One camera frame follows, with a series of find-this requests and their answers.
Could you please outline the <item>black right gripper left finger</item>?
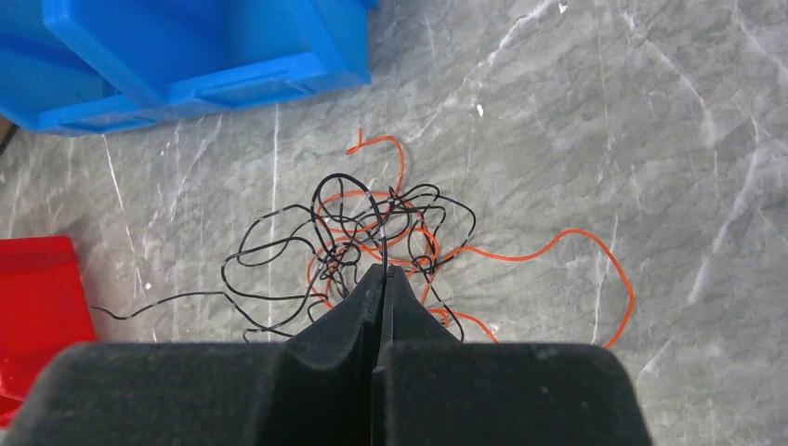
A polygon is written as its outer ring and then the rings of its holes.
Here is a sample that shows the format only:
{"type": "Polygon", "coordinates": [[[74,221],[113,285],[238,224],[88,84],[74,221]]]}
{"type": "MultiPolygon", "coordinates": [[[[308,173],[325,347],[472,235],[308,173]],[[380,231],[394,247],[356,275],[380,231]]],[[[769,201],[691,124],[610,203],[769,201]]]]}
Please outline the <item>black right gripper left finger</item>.
{"type": "Polygon", "coordinates": [[[35,382],[7,445],[380,445],[385,270],[281,343],[80,344],[35,382]]]}

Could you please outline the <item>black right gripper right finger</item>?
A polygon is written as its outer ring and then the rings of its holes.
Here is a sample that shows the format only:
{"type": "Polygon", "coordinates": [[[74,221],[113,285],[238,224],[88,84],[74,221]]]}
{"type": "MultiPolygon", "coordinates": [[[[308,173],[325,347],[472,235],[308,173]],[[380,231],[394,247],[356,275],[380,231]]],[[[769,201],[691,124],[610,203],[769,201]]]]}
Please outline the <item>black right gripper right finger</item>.
{"type": "Polygon", "coordinates": [[[649,445],[628,374],[607,349],[463,343],[387,272],[373,373],[375,445],[649,445]]]}

